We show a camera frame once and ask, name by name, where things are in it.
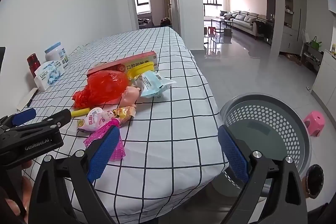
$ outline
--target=gray plastic basket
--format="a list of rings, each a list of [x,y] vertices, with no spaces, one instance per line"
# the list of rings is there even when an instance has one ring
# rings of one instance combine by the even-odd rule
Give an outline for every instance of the gray plastic basket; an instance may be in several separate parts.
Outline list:
[[[265,94],[245,94],[228,101],[220,111],[233,135],[246,142],[252,151],[282,160],[291,156],[303,178],[309,168],[311,145],[307,128],[296,112],[281,100]],[[239,182],[230,176],[235,187]],[[267,195],[271,180],[265,182]]]

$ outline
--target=green bag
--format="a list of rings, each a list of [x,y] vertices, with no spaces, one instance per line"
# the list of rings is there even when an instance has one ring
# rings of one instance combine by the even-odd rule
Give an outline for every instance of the green bag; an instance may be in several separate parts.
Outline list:
[[[317,37],[314,37],[314,39],[310,42],[310,46],[315,49],[315,50],[319,50],[320,44],[322,43],[322,41],[320,42],[316,42]]]

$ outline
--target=pink stool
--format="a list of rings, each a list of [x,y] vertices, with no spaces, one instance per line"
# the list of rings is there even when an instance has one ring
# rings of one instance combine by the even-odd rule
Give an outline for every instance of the pink stool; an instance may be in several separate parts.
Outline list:
[[[208,34],[215,35],[216,34],[216,27],[208,27]]]
[[[308,129],[309,135],[313,137],[318,137],[321,134],[325,124],[322,113],[318,111],[310,112],[303,122]]]

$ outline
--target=checkered tablecloth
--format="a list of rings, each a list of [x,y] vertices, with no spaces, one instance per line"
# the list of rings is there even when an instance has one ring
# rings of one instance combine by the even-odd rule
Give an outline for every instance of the checkered tablecloth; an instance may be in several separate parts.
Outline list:
[[[171,28],[153,28],[113,35],[79,47],[69,57],[66,73],[31,107],[40,122],[64,108],[87,84],[86,72],[95,64],[154,50],[159,72],[177,83],[159,98],[140,98],[136,116],[120,129],[126,156],[110,161],[94,187],[116,223],[140,223],[163,215],[196,194],[228,167],[217,139],[222,124],[206,78],[182,38]],[[114,109],[109,102],[103,109]],[[84,149],[87,134],[77,131],[77,119],[61,128],[64,145],[48,154],[58,159]],[[24,170],[33,181],[44,156]],[[66,180],[78,216],[85,217]]]

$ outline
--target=white plastic jar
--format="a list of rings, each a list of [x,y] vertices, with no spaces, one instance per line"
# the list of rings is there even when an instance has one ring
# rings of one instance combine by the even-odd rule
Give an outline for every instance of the white plastic jar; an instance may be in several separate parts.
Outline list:
[[[65,49],[62,47],[61,42],[55,43],[44,52],[46,61],[58,60],[62,63],[63,67],[65,67],[69,62]]]

